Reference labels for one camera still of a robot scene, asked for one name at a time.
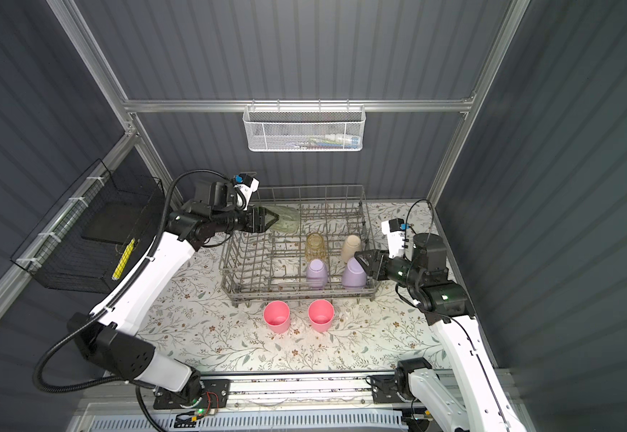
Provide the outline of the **green transparent cup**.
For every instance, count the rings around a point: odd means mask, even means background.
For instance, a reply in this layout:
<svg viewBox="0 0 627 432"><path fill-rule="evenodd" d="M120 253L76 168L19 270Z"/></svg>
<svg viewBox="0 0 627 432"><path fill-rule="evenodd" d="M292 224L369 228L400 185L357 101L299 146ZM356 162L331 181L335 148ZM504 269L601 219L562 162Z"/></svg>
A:
<svg viewBox="0 0 627 432"><path fill-rule="evenodd" d="M300 230L300 212L294 207L267 204L265 208L274 212L279 219L270 227L270 230L285 235L295 235Z"/></svg>

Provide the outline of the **lilac cup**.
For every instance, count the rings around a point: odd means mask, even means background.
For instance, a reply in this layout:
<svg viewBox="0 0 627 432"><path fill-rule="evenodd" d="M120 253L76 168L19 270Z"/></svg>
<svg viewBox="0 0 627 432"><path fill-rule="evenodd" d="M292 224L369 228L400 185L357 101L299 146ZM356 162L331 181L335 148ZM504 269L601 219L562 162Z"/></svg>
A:
<svg viewBox="0 0 627 432"><path fill-rule="evenodd" d="M342 274L342 286L345 289L362 289L367 284L367 274L362 265L355 257L348 260L347 266Z"/></svg>
<svg viewBox="0 0 627 432"><path fill-rule="evenodd" d="M322 289L328 283L328 268L322 259L313 259L306 268L306 282L313 289Z"/></svg>

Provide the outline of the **beige cup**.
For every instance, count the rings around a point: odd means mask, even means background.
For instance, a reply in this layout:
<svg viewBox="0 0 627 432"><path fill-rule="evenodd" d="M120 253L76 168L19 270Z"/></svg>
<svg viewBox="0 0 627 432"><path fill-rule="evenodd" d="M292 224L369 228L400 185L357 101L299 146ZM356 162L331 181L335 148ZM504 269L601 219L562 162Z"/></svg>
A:
<svg viewBox="0 0 627 432"><path fill-rule="evenodd" d="M357 235L349 235L342 244L340 259L347 264L355 253L362 250L362 240Z"/></svg>

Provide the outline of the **yellow transparent cup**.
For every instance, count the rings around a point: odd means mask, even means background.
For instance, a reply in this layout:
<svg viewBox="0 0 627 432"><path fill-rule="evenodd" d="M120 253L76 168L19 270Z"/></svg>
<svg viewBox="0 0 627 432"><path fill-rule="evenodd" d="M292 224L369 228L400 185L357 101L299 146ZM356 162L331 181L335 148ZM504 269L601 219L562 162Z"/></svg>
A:
<svg viewBox="0 0 627 432"><path fill-rule="evenodd" d="M305 244L305 258L307 262L327 259L326 240L321 233L313 232L307 235Z"/></svg>

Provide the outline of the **pink cup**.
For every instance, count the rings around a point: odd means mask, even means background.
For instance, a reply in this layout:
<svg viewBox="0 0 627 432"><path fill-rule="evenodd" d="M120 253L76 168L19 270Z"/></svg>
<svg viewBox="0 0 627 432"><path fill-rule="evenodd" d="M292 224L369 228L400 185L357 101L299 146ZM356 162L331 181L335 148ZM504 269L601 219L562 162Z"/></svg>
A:
<svg viewBox="0 0 627 432"><path fill-rule="evenodd" d="M263 320L271 331L283 334L290 328L290 307L282 301L270 302L263 311Z"/></svg>
<svg viewBox="0 0 627 432"><path fill-rule="evenodd" d="M313 301L308 308L308 318L312 328L320 333L328 331L333 323L335 310L333 305L323 299Z"/></svg>

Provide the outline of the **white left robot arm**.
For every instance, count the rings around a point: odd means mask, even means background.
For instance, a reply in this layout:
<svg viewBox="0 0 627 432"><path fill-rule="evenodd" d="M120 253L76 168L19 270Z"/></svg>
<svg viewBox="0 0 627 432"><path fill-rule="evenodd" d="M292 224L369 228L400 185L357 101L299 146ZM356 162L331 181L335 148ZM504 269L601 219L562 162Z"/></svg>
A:
<svg viewBox="0 0 627 432"><path fill-rule="evenodd" d="M162 354L153 344L138 338L137 333L173 275L196 252L211 248L210 241L216 234L265 233L279 220L275 212L251 205L252 196L260 186L254 176L241 173L216 177L207 201L188 201L176 211L171 210L171 198L178 181L172 181L148 250L117 288L90 313L72 316L68 335L36 363L32 374L36 389L67 393L106 383L128 382L173 394L184 405L196 404L203 398L205 391L197 369ZM87 361L109 375L83 383L47 383L45 366L70 342L76 344Z"/></svg>

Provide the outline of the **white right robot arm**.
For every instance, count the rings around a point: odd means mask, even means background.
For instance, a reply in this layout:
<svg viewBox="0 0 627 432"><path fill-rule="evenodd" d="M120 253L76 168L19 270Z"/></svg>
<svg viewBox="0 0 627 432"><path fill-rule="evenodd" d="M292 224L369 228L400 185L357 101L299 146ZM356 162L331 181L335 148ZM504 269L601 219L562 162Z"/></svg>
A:
<svg viewBox="0 0 627 432"><path fill-rule="evenodd" d="M486 354L468 294L448 277L444 240L437 234L417 234L410 257L405 256L403 234L390 232L387 240L388 250L360 251L356 261L372 279L407 290L403 302L425 317L443 346L462 398L453 396L423 357L398 362L398 393L419 401L443 431L524 430Z"/></svg>

